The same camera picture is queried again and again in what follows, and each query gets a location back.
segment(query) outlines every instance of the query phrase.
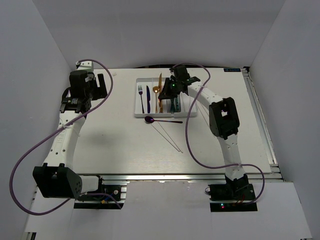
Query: white wall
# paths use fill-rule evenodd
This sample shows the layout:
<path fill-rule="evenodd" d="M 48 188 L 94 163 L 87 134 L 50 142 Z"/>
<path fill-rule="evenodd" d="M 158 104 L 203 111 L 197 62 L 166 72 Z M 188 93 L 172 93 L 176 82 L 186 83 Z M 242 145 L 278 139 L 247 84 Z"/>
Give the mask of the white wall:
<path fill-rule="evenodd" d="M 287 0 L 251 67 L 283 176 L 320 239 L 320 2 Z"/>
<path fill-rule="evenodd" d="M 0 238 L 18 240 L 27 214 L 11 199 L 9 176 L 18 158 L 57 127 L 70 69 L 31 0 L 1 1 L 0 46 Z M 33 167 L 48 148 L 27 157 L 15 176 L 16 195 L 27 208 Z"/>
<path fill-rule="evenodd" d="M 33 0 L 69 64 L 250 66 L 284 0 Z"/>

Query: black fork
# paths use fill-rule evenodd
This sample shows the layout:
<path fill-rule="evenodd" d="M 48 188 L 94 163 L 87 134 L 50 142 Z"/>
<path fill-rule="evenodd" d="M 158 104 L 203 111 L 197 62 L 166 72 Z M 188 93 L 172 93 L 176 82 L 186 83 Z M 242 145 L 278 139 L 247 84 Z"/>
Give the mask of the black fork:
<path fill-rule="evenodd" d="M 140 98 L 141 98 L 141 106 L 142 106 L 142 113 L 144 114 L 145 113 L 145 110 L 144 110 L 144 103 L 142 102 L 142 86 L 141 85 L 138 85 L 138 93 L 140 94 Z"/>

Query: knife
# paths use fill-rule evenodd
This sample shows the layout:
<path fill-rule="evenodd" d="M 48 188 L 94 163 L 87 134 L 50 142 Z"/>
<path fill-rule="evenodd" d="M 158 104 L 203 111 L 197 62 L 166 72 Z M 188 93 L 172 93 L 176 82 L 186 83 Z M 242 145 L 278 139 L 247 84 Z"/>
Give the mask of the knife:
<path fill-rule="evenodd" d="M 159 88 L 159 94 L 161 93 L 162 91 L 162 83 L 161 83 L 161 80 L 162 80 L 162 73 L 160 73 L 160 76 L 159 76 L 159 83 L 158 83 L 158 88 Z M 163 113 L 163 108 L 162 108 L 162 101 L 159 100 L 159 106 L 160 106 L 160 113 Z"/>
<path fill-rule="evenodd" d="M 150 90 L 148 86 L 146 86 L 146 104 L 147 104 L 148 114 L 149 114 L 150 113 Z"/>

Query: black knife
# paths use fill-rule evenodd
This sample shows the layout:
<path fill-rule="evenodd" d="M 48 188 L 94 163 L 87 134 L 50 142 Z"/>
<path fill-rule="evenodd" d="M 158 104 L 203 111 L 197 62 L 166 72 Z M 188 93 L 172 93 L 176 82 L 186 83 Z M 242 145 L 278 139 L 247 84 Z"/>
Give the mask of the black knife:
<path fill-rule="evenodd" d="M 148 107 L 148 114 L 150 113 L 150 90 L 149 87 L 146 86 L 146 103 L 147 103 L 147 107 Z"/>

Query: white tray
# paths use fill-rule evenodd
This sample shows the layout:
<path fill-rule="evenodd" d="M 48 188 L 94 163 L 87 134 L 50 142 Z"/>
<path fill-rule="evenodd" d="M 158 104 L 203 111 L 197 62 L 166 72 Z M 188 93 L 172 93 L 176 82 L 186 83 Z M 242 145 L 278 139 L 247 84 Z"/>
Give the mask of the white tray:
<path fill-rule="evenodd" d="M 162 78 L 162 87 L 165 84 L 166 78 Z M 163 113 L 159 113 L 160 107 L 159 104 L 157 105 L 158 113 L 156 113 L 156 104 L 158 101 L 156 100 L 156 96 L 159 96 L 159 93 L 156 95 L 153 92 L 153 87 L 158 86 L 159 78 L 158 77 L 149 77 L 149 78 L 137 78 L 136 85 L 135 85 L 135 107 L 134 107 L 134 116 L 136 118 L 144 118 L 145 116 L 157 117 L 157 118 L 183 118 L 188 115 L 188 111 L 192 101 L 194 100 L 193 97 L 186 95 L 185 93 L 181 93 L 178 96 L 178 100 L 180 103 L 180 112 L 170 112 L 171 108 L 171 100 L 166 99 L 162 100 L 162 108 Z M 142 103 L 144 108 L 144 113 L 142 111 L 141 105 L 141 97 L 139 95 L 138 86 L 142 87 Z M 148 113 L 148 103 L 147 103 L 147 86 L 150 90 L 150 113 Z M 191 114 L 191 117 L 195 117 L 198 114 L 198 106 L 197 103 L 194 104 Z"/>

